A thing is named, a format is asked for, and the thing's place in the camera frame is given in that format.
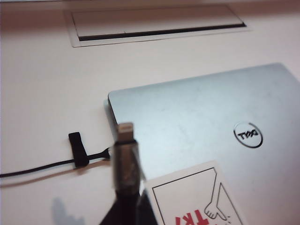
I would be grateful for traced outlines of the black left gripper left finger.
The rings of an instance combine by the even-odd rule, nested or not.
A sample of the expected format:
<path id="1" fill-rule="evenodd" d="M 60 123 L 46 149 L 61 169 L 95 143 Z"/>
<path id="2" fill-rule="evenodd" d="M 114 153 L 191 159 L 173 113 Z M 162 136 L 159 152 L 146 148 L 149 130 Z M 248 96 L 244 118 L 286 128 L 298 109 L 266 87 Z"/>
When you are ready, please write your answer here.
<path id="1" fill-rule="evenodd" d="M 115 191 L 116 200 L 100 225 L 136 225 L 139 191 L 129 194 Z"/>

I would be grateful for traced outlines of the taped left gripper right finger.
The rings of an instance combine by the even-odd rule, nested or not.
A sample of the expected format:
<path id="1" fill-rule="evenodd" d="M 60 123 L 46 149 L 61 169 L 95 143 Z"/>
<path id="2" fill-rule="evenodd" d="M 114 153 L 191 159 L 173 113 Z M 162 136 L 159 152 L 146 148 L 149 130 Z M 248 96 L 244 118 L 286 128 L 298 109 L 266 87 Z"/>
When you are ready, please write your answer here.
<path id="1" fill-rule="evenodd" d="M 146 190 L 143 190 L 142 195 L 138 200 L 138 224 L 157 225 L 157 221 Z"/>

